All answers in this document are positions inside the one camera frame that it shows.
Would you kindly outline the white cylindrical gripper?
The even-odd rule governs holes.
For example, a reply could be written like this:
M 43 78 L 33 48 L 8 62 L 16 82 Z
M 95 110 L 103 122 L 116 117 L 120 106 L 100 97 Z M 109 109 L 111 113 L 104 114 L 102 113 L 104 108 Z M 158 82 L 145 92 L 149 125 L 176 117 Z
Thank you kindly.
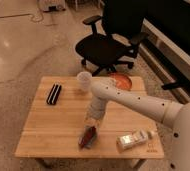
M 93 98 L 91 103 L 88 107 L 87 116 L 84 119 L 84 128 L 85 130 L 91 127 L 91 118 L 96 119 L 95 121 L 95 128 L 96 134 L 99 134 L 100 127 L 101 127 L 101 120 L 106 111 L 106 101 L 100 98 Z

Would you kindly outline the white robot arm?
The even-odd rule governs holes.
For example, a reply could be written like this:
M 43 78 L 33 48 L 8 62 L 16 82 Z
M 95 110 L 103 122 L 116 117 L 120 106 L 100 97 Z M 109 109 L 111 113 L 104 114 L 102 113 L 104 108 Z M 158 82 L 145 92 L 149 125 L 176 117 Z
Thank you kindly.
M 94 81 L 91 93 L 88 118 L 101 120 L 108 102 L 113 101 L 169 127 L 173 131 L 170 171 L 190 171 L 190 102 L 135 94 L 117 88 L 113 79 Z

